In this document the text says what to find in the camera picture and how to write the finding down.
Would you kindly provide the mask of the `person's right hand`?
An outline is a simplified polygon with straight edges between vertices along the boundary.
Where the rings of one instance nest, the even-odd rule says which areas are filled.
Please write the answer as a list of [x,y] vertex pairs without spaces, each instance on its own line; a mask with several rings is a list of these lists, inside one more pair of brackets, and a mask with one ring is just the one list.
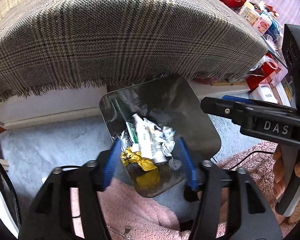
[[[275,164],[273,167],[273,172],[274,172],[273,190],[274,190],[275,198],[278,199],[286,189],[284,165],[281,156],[281,148],[279,145],[277,146],[274,152],[273,159],[275,160]],[[295,174],[300,178],[300,162],[296,164],[294,171]]]

